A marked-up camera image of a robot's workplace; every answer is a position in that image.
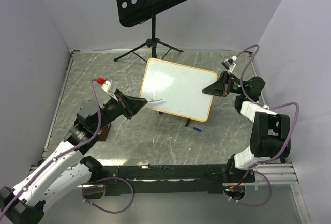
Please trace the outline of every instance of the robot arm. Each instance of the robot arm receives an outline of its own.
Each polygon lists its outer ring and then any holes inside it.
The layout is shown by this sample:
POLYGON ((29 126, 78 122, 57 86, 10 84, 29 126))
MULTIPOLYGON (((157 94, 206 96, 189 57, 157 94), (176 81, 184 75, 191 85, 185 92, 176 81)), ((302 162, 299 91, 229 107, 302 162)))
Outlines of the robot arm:
MULTIPOLYGON (((282 148, 290 131, 290 118, 268 110, 268 106, 258 103, 265 82, 260 77, 243 81, 245 92, 256 102, 248 101, 240 85, 240 79, 228 71, 223 71, 219 79, 202 90, 205 94, 226 97, 229 93, 239 94, 234 108, 237 112, 253 122, 249 146, 229 159, 229 170, 232 168, 247 170, 260 161, 274 157, 282 148)), ((286 158, 290 153, 289 142, 280 158, 286 158)))
MULTIPOLYGON (((102 89, 111 99, 103 105, 101 112, 101 128, 123 115, 131 119, 139 110, 147 104, 144 98, 126 96, 116 89, 117 82, 103 80, 102 89)), ((65 135, 64 140, 56 150, 41 164, 31 175, 25 178, 13 188, 3 187, 0 189, 0 210, 9 204, 14 197, 24 191, 6 212, 7 218, 14 224, 38 223, 46 211, 54 202, 68 193, 71 189, 91 180, 91 176, 99 171, 102 165, 91 157, 83 158, 84 154, 98 141, 96 136, 88 144, 72 150, 57 159, 61 153, 74 148, 89 140, 96 132, 98 126, 97 106, 94 101, 82 104, 77 113, 74 125, 65 135), (66 169, 77 163, 70 171, 66 169), (30 184, 25 185, 32 177, 37 178, 30 184)))
MULTIPOLYGON (((265 109, 256 103, 244 101, 241 114, 253 122, 249 146, 234 156, 235 167, 246 170, 260 161, 274 157, 282 148, 290 131, 290 118, 265 109)), ((290 153, 289 142, 280 158, 290 153)))

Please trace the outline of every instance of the gray marble-patterned floor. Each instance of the gray marble-patterned floor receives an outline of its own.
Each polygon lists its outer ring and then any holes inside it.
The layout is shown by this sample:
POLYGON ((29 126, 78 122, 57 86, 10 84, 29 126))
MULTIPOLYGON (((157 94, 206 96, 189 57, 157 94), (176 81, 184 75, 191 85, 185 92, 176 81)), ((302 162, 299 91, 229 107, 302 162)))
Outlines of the gray marble-patterned floor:
MULTIPOLYGON (((139 53, 150 58, 150 53, 139 53)), ((170 52, 166 60, 213 70, 219 75, 224 70, 221 62, 236 52, 170 52)), ((49 152, 58 146, 73 124, 82 102, 92 99, 89 82, 93 78, 114 78, 119 89, 131 96, 139 96, 144 76, 145 62, 131 54, 118 62, 113 59, 121 53, 76 53, 58 111, 49 152)), ((249 60, 244 54, 237 60, 236 76, 249 60)), ((244 79, 254 76, 249 67, 244 79)), ((96 92, 100 104, 109 97, 98 85, 96 92)), ((214 97, 207 122, 192 121, 185 127, 186 119, 142 109, 131 120, 119 117, 112 123, 111 132, 104 142, 98 142, 87 155, 103 165, 179 165, 226 163, 234 153, 249 144, 252 123, 234 109, 236 95, 214 97), (198 127, 202 132, 193 130, 198 127)))

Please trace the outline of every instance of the white wall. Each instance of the white wall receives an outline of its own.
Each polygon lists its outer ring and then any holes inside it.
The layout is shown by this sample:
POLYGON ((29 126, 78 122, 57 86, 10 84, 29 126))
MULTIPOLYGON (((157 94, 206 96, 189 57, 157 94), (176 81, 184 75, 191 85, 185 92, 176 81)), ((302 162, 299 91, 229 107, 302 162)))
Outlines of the white wall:
MULTIPOLYGON (((255 62, 268 104, 300 104, 290 161, 317 224, 331 220, 330 15, 330 0, 282 0, 255 62)), ((293 116, 294 109, 285 112, 293 116)))
MULTIPOLYGON (((157 36, 180 48, 241 50, 260 40, 281 0, 190 0, 157 17, 157 36)), ((116 0, 44 0, 69 49, 135 47, 151 22, 122 27, 116 0)))
POLYGON ((40 158, 68 58, 42 0, 0 0, 0 187, 40 158))

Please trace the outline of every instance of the blue marker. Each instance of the blue marker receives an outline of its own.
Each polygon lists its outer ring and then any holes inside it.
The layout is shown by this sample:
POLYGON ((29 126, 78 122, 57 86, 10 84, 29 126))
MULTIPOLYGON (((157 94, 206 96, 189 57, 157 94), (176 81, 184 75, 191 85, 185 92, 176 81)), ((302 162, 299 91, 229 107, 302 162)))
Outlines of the blue marker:
POLYGON ((193 129, 194 129, 195 131, 202 132, 200 128, 193 127, 193 129))

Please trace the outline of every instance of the white board surface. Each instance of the white board surface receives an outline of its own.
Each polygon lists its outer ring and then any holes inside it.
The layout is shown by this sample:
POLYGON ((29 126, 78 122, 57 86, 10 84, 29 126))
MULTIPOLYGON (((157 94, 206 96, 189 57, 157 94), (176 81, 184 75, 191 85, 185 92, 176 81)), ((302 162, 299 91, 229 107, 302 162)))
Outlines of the white board surface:
POLYGON ((214 71, 151 58, 147 62, 140 97, 146 107, 168 114, 205 122, 209 117, 213 96, 202 89, 217 80, 214 71))

